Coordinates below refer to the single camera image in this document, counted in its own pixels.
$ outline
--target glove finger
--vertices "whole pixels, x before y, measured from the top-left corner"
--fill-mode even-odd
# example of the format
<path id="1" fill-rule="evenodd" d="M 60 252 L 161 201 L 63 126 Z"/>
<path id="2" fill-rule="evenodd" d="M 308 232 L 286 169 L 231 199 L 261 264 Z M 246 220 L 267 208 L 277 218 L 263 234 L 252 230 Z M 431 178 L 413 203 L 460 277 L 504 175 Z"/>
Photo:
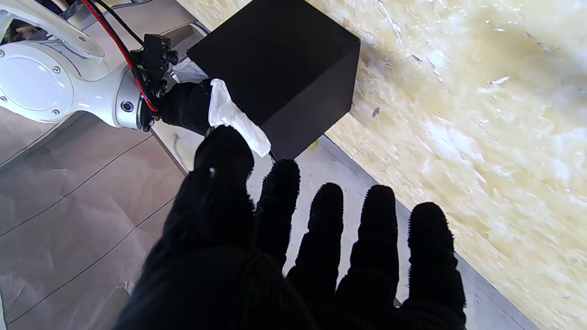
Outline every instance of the glove finger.
<path id="1" fill-rule="evenodd" d="M 208 108 L 212 87 L 206 79 L 196 83 L 178 83 L 161 98 L 163 121 L 204 135 L 210 128 Z"/>
<path id="2" fill-rule="evenodd" d="M 456 270 L 453 235 L 440 207 L 424 203 L 414 208 L 408 245 L 411 250 L 410 296 L 404 307 L 441 305 L 464 322 L 463 280 Z"/>
<path id="3" fill-rule="evenodd" d="M 285 264 L 299 182 L 296 162 L 280 160 L 263 180 L 261 198 L 257 203 L 256 247 L 272 256 L 280 267 Z"/>
<path id="4" fill-rule="evenodd" d="M 308 300 L 325 300 L 334 295 L 340 263 L 342 213 L 342 190 L 336 184 L 325 184 L 314 197 L 309 231 L 303 236 L 295 266 L 287 276 Z"/>
<path id="5" fill-rule="evenodd" d="M 164 237 L 171 235 L 186 251 L 252 248 L 255 221 L 246 181 L 253 164 L 251 150 L 235 129 L 214 130 L 195 153 L 194 170 L 181 185 Z"/>
<path id="6" fill-rule="evenodd" d="M 374 186 L 367 193 L 359 239 L 353 245 L 350 268 L 336 297 L 344 304 L 391 304 L 399 281 L 396 199 L 393 190 Z"/>

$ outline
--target black cube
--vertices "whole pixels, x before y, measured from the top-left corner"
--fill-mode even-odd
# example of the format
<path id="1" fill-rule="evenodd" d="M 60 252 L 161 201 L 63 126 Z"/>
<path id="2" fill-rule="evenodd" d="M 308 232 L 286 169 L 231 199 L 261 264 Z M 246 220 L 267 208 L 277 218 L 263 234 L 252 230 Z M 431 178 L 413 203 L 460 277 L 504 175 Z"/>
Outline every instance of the black cube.
<path id="1" fill-rule="evenodd" d="M 294 159 L 350 110 L 360 40 L 304 0 L 253 0 L 188 56 Z"/>

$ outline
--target black cable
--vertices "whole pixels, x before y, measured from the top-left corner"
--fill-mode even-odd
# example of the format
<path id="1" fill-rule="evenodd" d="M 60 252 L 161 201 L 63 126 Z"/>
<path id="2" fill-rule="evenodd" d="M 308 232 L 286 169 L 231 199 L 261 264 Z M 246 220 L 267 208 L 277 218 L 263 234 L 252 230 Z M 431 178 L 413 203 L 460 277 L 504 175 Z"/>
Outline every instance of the black cable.
<path id="1" fill-rule="evenodd" d="M 129 28 L 129 26 L 126 25 L 126 23 L 124 23 L 124 21 L 122 20 L 122 18 L 120 18 L 120 16 L 118 16 L 118 14 L 115 13 L 115 11 L 112 10 L 112 8 L 110 8 L 108 5 L 106 5 L 104 3 L 104 1 L 102 1 L 102 0 L 94 0 L 94 2 L 96 2 L 100 6 L 104 7 L 104 9 L 106 11 L 108 11 L 112 15 L 112 17 L 114 17 L 114 19 L 116 21 L 118 21 L 118 23 L 134 38 L 134 40 L 138 41 L 141 44 L 141 46 L 144 46 L 144 42 L 141 40 L 141 38 L 139 38 L 139 36 L 137 36 L 136 33 L 134 33 L 133 30 L 131 30 Z"/>
<path id="2" fill-rule="evenodd" d="M 110 25 L 102 11 L 100 11 L 98 7 L 96 7 L 96 4 L 92 2 L 92 0 L 82 0 L 82 2 L 84 3 L 84 5 L 89 6 L 91 11 L 94 11 L 98 21 L 101 24 L 103 24 L 104 28 L 106 29 L 106 32 L 108 32 L 109 35 L 114 39 L 114 42 L 117 44 L 120 51 L 123 53 L 127 63 L 129 64 L 130 71 L 139 85 L 141 94 L 144 96 L 144 101 L 147 103 L 147 105 L 153 112 L 158 112 L 159 110 L 156 107 L 154 107 L 154 105 L 151 102 L 151 100 L 154 99 L 154 96 L 147 88 L 147 83 L 143 79 L 143 75 L 141 75 L 137 65 L 132 62 L 132 56 L 130 55 L 129 49 L 126 48 L 124 42 L 122 42 L 118 34 L 114 31 L 114 29 L 112 28 L 112 26 Z"/>

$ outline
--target black glove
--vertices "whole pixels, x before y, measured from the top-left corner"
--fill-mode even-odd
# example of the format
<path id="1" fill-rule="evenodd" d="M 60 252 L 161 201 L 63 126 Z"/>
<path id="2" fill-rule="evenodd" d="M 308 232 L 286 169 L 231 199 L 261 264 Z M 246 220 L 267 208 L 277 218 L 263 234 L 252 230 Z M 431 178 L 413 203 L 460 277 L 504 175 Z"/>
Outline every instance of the black glove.
<path id="1" fill-rule="evenodd" d="M 116 329 L 461 329 L 465 298 L 442 211 L 410 218 L 410 297 L 393 306 L 398 275 L 395 198 L 367 194 L 351 267 L 336 290 L 343 194 L 328 183 L 310 209 L 295 266 L 281 269 L 299 193 L 299 169 L 282 160 L 263 182 L 256 211 L 246 180 L 253 158 L 221 126 L 200 145 L 163 235 Z"/>
<path id="2" fill-rule="evenodd" d="M 178 83 L 164 94 L 161 102 L 163 122 L 205 135 L 210 128 L 208 108 L 212 86 L 210 79 L 200 83 Z"/>

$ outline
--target yellow stone surface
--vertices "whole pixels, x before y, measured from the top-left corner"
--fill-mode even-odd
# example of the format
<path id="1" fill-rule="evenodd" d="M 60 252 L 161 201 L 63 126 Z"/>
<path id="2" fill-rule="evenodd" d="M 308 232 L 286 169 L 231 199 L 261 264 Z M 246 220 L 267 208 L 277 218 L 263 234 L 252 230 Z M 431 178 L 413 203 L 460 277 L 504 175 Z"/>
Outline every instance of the yellow stone surface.
<path id="1" fill-rule="evenodd" d="M 178 1 L 210 29 L 249 2 Z M 404 205 L 441 205 L 540 328 L 587 329 L 587 1 L 308 2 L 363 43 L 328 137 Z"/>

